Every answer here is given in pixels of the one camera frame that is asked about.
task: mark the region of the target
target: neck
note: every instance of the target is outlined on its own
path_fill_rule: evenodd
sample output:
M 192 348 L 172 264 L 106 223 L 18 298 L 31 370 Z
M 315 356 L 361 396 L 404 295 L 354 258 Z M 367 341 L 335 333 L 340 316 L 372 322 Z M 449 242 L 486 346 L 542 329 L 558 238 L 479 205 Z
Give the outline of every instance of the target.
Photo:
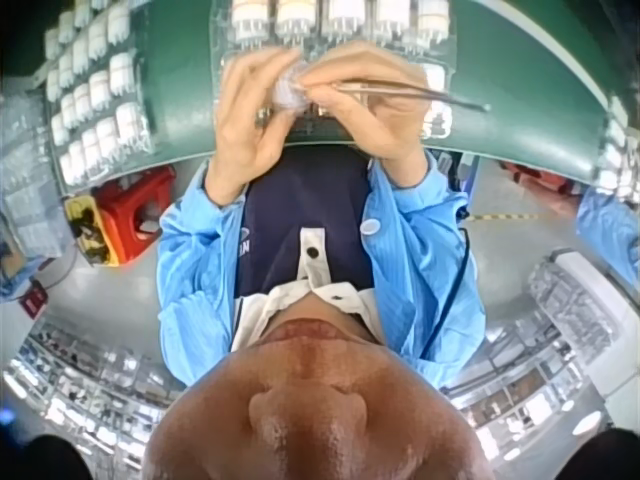
M 300 318 L 314 318 L 332 324 L 342 332 L 371 343 L 377 343 L 369 330 L 351 315 L 325 302 L 315 293 L 309 293 L 290 307 L 278 312 L 270 321 L 262 336 L 268 335 L 283 323 Z

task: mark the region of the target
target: blue shirt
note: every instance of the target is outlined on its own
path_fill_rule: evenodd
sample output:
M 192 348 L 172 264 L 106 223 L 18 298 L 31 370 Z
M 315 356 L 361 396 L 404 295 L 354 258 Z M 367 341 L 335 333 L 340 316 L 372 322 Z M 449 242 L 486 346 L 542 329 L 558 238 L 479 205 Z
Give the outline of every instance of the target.
M 394 188 L 382 166 L 369 171 L 371 193 L 363 219 L 380 230 L 363 236 L 387 347 L 439 388 L 452 379 L 484 338 L 485 313 L 475 262 L 431 349 L 423 350 L 462 262 L 465 243 L 456 224 L 468 197 L 448 189 L 429 155 L 416 187 Z M 163 215 L 158 246 L 160 343 L 169 370 L 192 385 L 229 354 L 234 332 L 234 285 L 245 196 L 218 208 L 204 192 L 203 165 L 184 197 Z
M 611 195 L 590 188 L 580 203 L 578 235 L 629 284 L 640 288 L 637 214 Z

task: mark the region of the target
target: sleeve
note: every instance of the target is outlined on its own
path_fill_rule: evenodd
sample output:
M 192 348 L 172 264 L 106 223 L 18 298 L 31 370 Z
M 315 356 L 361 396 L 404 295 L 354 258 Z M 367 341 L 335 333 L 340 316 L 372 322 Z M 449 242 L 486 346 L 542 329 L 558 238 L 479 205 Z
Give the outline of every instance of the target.
M 157 288 L 167 367 L 192 385 L 230 350 L 237 236 L 244 196 L 223 209 L 202 188 L 207 164 L 162 216 Z
M 640 219 L 624 203 L 591 188 L 578 210 L 577 232 L 622 278 L 640 287 Z
M 417 239 L 412 248 L 414 262 L 423 281 L 433 291 L 439 318 L 461 268 L 466 242 L 458 229 L 456 213 L 468 204 L 466 193 L 449 190 L 447 178 L 438 171 L 427 153 L 429 173 L 414 188 L 395 189 L 400 214 Z M 484 339 L 486 315 L 477 286 L 477 266 L 470 255 L 455 300 L 438 337 L 429 351 L 410 363 L 436 388 L 451 380 L 478 349 Z M 433 331 L 432 322 L 427 335 Z

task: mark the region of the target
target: hand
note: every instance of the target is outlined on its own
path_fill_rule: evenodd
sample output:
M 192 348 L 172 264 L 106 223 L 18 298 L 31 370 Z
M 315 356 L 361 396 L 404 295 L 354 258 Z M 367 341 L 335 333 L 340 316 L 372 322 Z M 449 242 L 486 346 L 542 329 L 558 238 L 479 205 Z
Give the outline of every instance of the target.
M 205 179 L 215 204 L 229 205 L 245 184 L 278 162 L 296 113 L 280 111 L 266 128 L 256 126 L 256 116 L 280 75 L 299 56 L 297 50 L 269 48 L 236 57 L 225 69 L 216 112 L 216 154 Z
M 370 95 L 367 108 L 333 88 L 345 80 L 384 80 L 426 87 L 422 68 L 366 42 L 353 42 L 329 51 L 298 78 L 311 101 L 326 108 L 362 150 L 382 159 L 396 185 L 413 187 L 420 183 L 429 167 L 420 143 L 429 102 Z

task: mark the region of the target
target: worker in blue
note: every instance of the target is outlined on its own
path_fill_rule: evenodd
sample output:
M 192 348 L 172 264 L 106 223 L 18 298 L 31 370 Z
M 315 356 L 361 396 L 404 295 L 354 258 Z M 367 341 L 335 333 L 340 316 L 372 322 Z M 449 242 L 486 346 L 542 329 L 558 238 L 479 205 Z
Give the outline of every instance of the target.
M 163 216 L 157 284 L 169 370 L 189 388 L 146 451 L 145 478 L 492 478 L 438 392 L 478 348 L 485 313 L 456 212 L 420 143 L 426 101 L 339 92 L 426 86 L 364 43 L 298 78 L 358 148 L 283 148 L 296 112 L 256 124 L 297 50 L 227 66 L 216 153 Z
M 531 178 L 520 183 L 559 215 L 575 219 L 578 237 L 620 278 L 640 291 L 640 218 L 631 206 L 593 187 L 583 196 L 567 196 Z

